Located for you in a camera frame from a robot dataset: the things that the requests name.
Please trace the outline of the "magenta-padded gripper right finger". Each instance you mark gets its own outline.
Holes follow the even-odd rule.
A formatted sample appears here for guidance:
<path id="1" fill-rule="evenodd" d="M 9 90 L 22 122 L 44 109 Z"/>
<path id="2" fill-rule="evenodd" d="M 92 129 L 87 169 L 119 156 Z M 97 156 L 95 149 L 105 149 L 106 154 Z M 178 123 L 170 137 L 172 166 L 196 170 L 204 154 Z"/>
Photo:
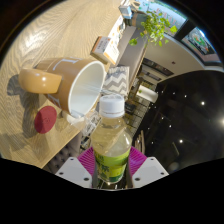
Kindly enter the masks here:
<path id="1" fill-rule="evenodd" d="M 165 176 L 168 172 L 155 157 L 146 157 L 136 148 L 131 148 L 126 174 L 128 188 L 140 188 Z"/>

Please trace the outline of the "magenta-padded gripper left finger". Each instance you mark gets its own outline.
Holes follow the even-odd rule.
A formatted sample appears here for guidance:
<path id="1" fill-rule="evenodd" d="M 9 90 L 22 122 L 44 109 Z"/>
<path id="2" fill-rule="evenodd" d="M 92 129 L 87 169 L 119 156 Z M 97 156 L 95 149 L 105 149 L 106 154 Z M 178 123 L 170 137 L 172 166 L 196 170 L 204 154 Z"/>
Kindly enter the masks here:
<path id="1" fill-rule="evenodd" d="M 98 176 L 93 149 L 85 150 L 78 157 L 69 157 L 56 176 L 84 188 L 96 188 Z"/>

